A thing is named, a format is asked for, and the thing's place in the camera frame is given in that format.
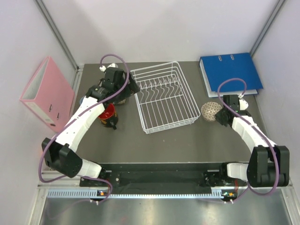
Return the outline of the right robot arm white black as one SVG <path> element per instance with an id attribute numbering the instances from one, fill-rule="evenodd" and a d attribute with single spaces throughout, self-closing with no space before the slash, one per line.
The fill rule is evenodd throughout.
<path id="1" fill-rule="evenodd" d="M 232 128 L 244 141 L 251 156 L 247 163 L 223 163 L 219 181 L 231 185 L 236 179 L 254 188 L 285 187 L 289 183 L 290 152 L 286 146 L 271 141 L 247 111 L 248 104 L 237 95 L 224 95 L 223 108 L 215 115 L 216 121 Z"/>

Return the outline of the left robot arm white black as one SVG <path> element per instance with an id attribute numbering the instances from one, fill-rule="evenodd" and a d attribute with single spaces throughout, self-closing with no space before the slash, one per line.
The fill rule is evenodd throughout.
<path id="1" fill-rule="evenodd" d="M 140 91 L 132 74 L 118 68 L 116 64 L 101 67 L 101 70 L 104 78 L 88 89 L 62 132 L 52 139 L 45 138 L 42 142 L 45 164 L 48 167 L 69 178 L 90 177 L 96 186 L 106 182 L 106 174 L 102 172 L 101 165 L 76 154 L 78 145 L 96 119 L 100 119 L 104 126 L 116 129 L 118 118 L 115 104 Z"/>

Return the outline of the black orange patterned mug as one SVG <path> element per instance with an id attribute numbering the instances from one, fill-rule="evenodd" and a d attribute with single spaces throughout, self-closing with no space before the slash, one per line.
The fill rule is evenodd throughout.
<path id="1" fill-rule="evenodd" d="M 101 124 L 106 128 L 112 128 L 116 130 L 117 123 L 119 121 L 114 104 L 108 104 L 105 111 L 98 116 Z"/>

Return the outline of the beige patterned bowl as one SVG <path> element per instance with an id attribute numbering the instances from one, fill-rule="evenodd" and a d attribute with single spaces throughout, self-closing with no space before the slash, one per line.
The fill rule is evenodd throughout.
<path id="1" fill-rule="evenodd" d="M 201 114 L 205 120 L 215 122 L 215 115 L 222 109 L 222 106 L 216 102 L 207 102 L 201 107 Z"/>

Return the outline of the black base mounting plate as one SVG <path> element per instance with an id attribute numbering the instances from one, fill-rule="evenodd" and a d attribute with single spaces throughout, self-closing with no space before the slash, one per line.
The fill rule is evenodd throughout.
<path id="1" fill-rule="evenodd" d="M 106 163 L 99 178 L 122 187 L 131 183 L 195 183 L 215 187 L 227 183 L 221 163 Z"/>

